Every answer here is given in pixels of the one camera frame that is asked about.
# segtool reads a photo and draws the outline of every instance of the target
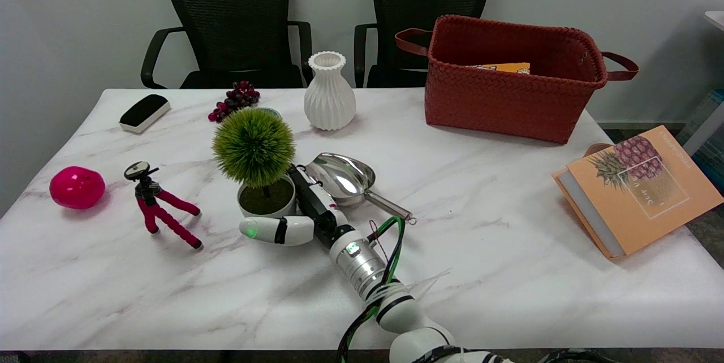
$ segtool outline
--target green indicator light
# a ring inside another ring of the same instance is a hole
[[[349,243],[347,244],[347,254],[355,254],[356,252],[359,252],[360,247],[357,245],[357,243]]]

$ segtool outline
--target pineapple illustration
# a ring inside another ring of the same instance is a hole
[[[605,185],[614,188],[623,188],[630,178],[637,181],[652,180],[663,169],[659,152],[649,140],[641,136],[616,144],[613,152],[600,152],[589,162],[596,168],[596,176],[602,178]]]

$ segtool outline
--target green cable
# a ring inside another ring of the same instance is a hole
[[[395,246],[395,247],[399,247],[399,249],[398,249],[398,252],[396,252],[396,254],[393,255],[393,259],[390,260],[390,262],[389,262],[389,263],[391,263],[390,264],[390,275],[387,276],[387,282],[385,282],[385,284],[389,284],[389,283],[393,282],[393,278],[395,278],[395,270],[398,267],[398,262],[400,261],[400,253],[402,252],[402,239],[403,239],[403,235],[405,234],[405,221],[401,217],[392,216],[389,219],[387,219],[383,224],[381,224],[378,227],[377,232],[375,232],[377,237],[379,237],[380,234],[383,234],[383,232],[387,231],[387,229],[389,229],[390,226],[392,226],[393,224],[397,224],[398,229],[400,230],[399,236],[398,236],[399,243],[398,243],[398,245]],[[380,307],[378,307],[378,306],[374,306],[372,309],[370,309],[367,316],[365,316],[364,319],[362,320],[362,323],[360,324],[360,326],[362,326],[362,324],[364,324],[364,322],[367,322],[368,320],[372,319],[372,317],[375,314],[377,314],[377,311],[379,309],[380,309]],[[355,332],[357,332],[357,329],[354,329],[354,331],[350,333],[350,337],[349,337],[349,339],[347,339],[347,348],[349,348],[350,345],[352,344],[352,338],[354,337]],[[346,363],[344,358],[342,358],[341,363]]]

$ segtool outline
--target book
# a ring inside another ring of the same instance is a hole
[[[468,67],[476,69],[498,70],[499,72],[512,72],[513,74],[531,74],[531,64],[528,62],[499,63],[499,64],[473,64]]]
[[[664,126],[553,178],[608,258],[632,254],[724,201]]]

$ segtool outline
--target pink ball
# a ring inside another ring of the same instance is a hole
[[[105,191],[101,174],[82,167],[67,167],[50,181],[51,198],[70,209],[90,208]]]

